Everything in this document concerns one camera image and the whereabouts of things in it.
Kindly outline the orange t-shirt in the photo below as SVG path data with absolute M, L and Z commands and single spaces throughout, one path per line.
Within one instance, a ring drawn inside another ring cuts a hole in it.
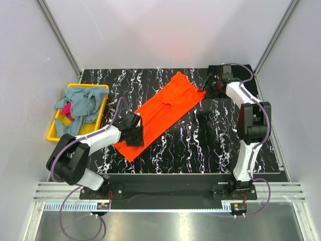
M 122 141 L 116 143 L 115 148 L 128 162 L 132 162 L 153 141 L 194 108 L 204 98 L 204 94 L 190 83 L 186 75 L 177 72 L 168 84 L 135 111 L 142 117 L 144 146 L 131 147 Z

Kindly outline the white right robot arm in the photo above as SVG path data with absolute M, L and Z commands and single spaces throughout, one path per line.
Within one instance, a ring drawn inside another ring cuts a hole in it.
M 230 98 L 239 107 L 237 135 L 240 150 L 237 164 L 226 188 L 229 196 L 239 199 L 253 187 L 255 160 L 262 145 L 270 136 L 271 104 L 253 96 L 243 82 L 236 78 L 209 77 L 203 88 L 206 98 Z

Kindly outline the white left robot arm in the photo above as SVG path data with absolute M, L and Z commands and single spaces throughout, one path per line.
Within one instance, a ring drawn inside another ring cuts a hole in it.
M 121 141 L 135 147 L 143 145 L 143 126 L 109 125 L 86 135 L 65 134 L 53 150 L 46 168 L 53 181 L 86 187 L 96 198 L 102 199 L 108 194 L 108 179 L 89 170 L 87 163 L 96 151 Z

